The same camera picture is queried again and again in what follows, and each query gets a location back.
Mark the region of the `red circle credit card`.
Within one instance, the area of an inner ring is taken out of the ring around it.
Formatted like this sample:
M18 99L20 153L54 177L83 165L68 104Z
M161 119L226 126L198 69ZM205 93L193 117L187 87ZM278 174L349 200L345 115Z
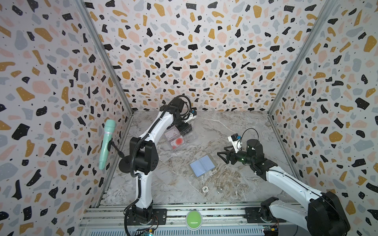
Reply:
M185 141L184 141L183 138L177 138L176 140L174 140L174 141L172 142L172 146L173 146L174 148L178 148L178 147L182 146L184 143L185 143Z

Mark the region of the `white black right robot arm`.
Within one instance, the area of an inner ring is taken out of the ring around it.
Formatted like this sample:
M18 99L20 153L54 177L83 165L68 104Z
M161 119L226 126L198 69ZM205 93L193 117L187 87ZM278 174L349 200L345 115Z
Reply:
M282 219L307 230L312 236L345 236L350 224L340 203L333 192L321 192L285 172L277 163L267 159L263 146L257 139L247 141L246 150L242 149L241 136L235 134L228 138L231 146L225 147L217 155L226 164L237 162L251 170L298 202L298 205L285 203L271 197L260 204L259 218L267 223Z

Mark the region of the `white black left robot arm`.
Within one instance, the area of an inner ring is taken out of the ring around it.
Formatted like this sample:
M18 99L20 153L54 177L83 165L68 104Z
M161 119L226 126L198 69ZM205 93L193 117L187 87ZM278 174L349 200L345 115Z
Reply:
M136 199L124 210L128 215L133 211L139 215L152 212L152 172L158 165L157 144L166 130L176 127L184 137L192 132L189 121L196 118L189 97L178 95L160 107L159 113L149 128L139 137L130 140L130 155L121 157L119 169L136 178Z

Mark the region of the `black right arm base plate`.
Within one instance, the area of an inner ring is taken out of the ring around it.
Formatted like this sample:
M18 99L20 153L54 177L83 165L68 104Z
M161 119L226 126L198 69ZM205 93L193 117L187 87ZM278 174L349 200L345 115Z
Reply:
M277 218L269 218L269 219L263 219L262 213L260 212L260 207L254 206L254 207L246 207L244 208L245 215L244 218L247 220L247 223L286 223L283 219L277 219Z

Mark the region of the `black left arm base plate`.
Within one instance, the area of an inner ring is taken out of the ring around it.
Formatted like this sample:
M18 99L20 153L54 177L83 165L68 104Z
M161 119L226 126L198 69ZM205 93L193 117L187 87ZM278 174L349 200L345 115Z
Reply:
M167 217L166 208L152 208L142 209L133 207L128 211L124 222L127 226L151 226L151 225L165 225Z

